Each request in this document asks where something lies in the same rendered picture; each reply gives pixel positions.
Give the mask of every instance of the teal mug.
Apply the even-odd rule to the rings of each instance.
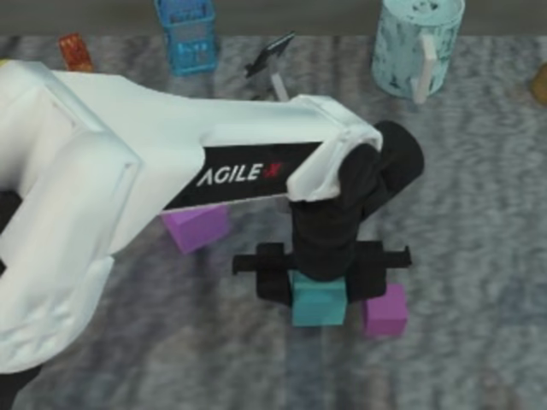
[[[443,85],[464,10],[464,0],[384,0],[372,61],[376,84],[424,103]]]

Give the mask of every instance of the purple cube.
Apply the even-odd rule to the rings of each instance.
[[[228,206],[162,214],[163,223],[183,254],[189,254],[228,234]]]
[[[364,331],[369,337],[401,336],[408,315],[407,301],[401,284],[388,284],[385,295],[362,303]]]

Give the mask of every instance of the white robot arm segment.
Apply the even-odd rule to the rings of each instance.
[[[0,237],[0,373],[63,351],[113,266],[162,210],[338,194],[340,162],[381,134],[328,97],[199,100],[121,76],[0,67],[0,189],[23,203]]]

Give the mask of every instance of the granite countertop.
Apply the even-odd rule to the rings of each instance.
[[[214,75],[168,75],[162,39],[88,38],[98,71],[189,97],[245,99],[242,67],[267,38],[223,38]],[[181,256],[159,220],[124,251],[85,334],[15,410],[544,410],[547,408],[547,111],[526,82],[547,38],[460,38],[445,87],[419,108],[370,78],[371,38],[297,38],[290,89],[337,98],[419,139],[426,173],[363,237],[408,244],[409,324],[398,339],[298,329],[258,301],[230,258],[289,241],[271,201],[231,209],[232,234]],[[54,38],[0,38],[11,58],[62,67]]]

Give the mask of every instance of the white mug handle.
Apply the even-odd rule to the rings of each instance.
[[[433,80],[433,68],[438,60],[433,35],[422,32],[420,45],[424,56],[421,75],[419,78],[412,79],[413,99],[416,104],[423,104],[427,100]]]

